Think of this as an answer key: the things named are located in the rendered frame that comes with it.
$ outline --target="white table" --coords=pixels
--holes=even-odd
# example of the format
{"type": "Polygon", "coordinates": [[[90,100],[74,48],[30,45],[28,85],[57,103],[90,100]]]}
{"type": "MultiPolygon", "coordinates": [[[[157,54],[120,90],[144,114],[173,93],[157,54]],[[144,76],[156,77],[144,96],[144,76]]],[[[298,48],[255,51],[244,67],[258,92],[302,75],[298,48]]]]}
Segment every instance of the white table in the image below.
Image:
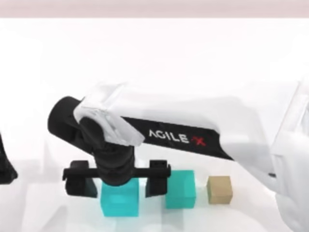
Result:
{"type": "MultiPolygon", "coordinates": [[[[290,232],[274,193],[237,163],[150,145],[137,148],[139,165],[165,158],[195,170],[196,209],[165,210],[162,198],[143,197],[142,180],[140,217],[104,218],[99,199],[66,196],[62,169],[73,159],[94,164],[50,135],[47,117],[60,98],[81,98],[100,80],[222,96],[248,80],[300,79],[308,41],[308,20],[1,20],[0,125],[19,178],[0,186],[0,232],[290,232]],[[208,205],[209,175],[231,176],[231,205],[208,205]]],[[[286,105],[256,107],[271,139],[286,105]]]]}

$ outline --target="tan block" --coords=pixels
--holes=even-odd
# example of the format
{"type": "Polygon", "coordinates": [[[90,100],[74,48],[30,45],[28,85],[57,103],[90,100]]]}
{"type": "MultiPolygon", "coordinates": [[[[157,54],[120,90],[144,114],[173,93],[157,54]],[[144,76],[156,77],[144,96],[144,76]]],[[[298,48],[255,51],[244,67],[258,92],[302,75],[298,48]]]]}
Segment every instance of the tan block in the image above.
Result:
{"type": "Polygon", "coordinates": [[[230,204],[233,197],[229,176],[209,176],[207,182],[209,204],[230,204]]]}

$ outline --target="cyan cube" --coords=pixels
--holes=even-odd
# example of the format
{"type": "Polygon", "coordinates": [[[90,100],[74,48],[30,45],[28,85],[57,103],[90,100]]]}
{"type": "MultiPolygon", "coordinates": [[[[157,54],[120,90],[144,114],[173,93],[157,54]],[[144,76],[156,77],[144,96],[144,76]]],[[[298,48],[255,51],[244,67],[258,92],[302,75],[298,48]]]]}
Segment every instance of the cyan cube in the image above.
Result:
{"type": "Polygon", "coordinates": [[[197,198],[194,171],[175,170],[168,178],[167,209],[192,209],[197,198]]]}
{"type": "Polygon", "coordinates": [[[102,183],[101,208],[106,217],[137,217],[139,215],[139,179],[132,178],[122,186],[102,183]]]}

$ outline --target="green cube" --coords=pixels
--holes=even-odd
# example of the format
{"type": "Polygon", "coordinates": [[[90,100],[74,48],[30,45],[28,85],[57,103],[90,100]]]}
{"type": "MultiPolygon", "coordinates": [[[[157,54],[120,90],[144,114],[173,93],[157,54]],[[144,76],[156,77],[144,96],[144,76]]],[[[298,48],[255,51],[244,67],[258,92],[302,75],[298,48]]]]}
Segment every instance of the green cube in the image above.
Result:
{"type": "Polygon", "coordinates": [[[192,209],[197,198],[194,171],[175,170],[168,178],[168,192],[165,195],[167,209],[192,209]]]}

